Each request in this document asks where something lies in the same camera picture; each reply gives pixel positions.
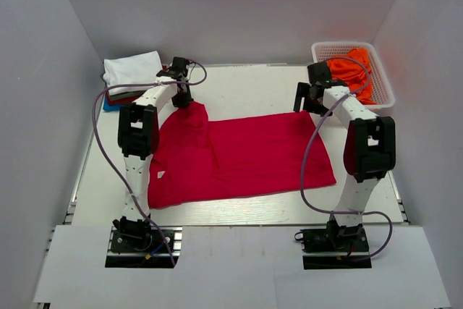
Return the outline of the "crimson red t-shirt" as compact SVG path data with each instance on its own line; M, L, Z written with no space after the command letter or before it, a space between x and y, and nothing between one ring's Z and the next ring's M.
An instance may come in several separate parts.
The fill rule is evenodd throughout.
M247 198L336 184L326 147L306 112L211 121L201 103L178 109L160 128L150 163L152 209Z

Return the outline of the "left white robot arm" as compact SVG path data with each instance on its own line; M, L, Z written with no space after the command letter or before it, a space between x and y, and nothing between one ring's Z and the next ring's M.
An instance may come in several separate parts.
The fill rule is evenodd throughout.
M192 60L175 57L156 75L156 86L119 110L117 142L122 150L126 189L122 216L130 221L150 215L148 185L150 163L160 143L158 113L168 103L184 109L193 102L188 85Z

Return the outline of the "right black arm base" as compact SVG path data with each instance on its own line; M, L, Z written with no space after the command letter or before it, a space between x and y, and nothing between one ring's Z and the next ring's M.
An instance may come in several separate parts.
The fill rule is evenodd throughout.
M363 229L359 235L333 243L326 229L301 229L294 240L302 245L304 270L347 270L372 268L368 239Z

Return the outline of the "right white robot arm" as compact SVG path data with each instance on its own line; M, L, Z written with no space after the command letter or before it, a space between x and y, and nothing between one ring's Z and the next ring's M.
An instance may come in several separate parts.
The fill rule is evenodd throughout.
M327 243L335 250L343 250L361 229L373 189L395 167L395 122L362 104L345 82L333 78L327 62L311 64L307 72L309 81L297 85L293 111L307 111L322 119L309 140L303 161L327 117L334 115L347 130L343 152L347 178L337 206L328 212L330 229L326 232Z

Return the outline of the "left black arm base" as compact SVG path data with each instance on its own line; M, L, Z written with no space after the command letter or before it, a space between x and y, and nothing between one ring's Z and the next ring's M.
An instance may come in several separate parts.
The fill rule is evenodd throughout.
M163 237L152 229L143 240L124 236L114 227L111 230L105 260L106 268L173 269Z

